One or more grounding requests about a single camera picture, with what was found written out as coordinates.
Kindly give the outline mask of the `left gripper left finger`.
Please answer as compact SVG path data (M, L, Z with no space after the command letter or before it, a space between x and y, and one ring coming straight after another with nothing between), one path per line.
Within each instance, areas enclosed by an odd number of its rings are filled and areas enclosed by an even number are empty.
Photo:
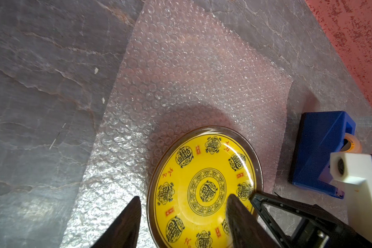
M135 196L92 248L136 248L141 215L141 201Z

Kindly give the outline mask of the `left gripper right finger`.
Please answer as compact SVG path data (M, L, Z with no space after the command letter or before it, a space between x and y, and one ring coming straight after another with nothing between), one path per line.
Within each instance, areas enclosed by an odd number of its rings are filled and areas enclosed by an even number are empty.
M269 248L270 237L238 197L227 199L226 219L234 248Z

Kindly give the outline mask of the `yellow patterned dinner plate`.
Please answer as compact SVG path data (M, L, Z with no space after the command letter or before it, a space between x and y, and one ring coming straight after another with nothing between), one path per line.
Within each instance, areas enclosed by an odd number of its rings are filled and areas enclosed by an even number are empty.
M159 161L147 196L149 230L158 248L231 248L227 199L263 189L258 156L237 131L201 127L180 137Z

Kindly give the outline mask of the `clear bubble wrap sheet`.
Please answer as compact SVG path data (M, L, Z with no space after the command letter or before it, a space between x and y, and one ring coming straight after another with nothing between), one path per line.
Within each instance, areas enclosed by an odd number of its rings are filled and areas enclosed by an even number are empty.
M155 166L182 135L241 133L271 192L291 77L193 1L146 1L119 68L61 247L88 248L135 196L146 206Z

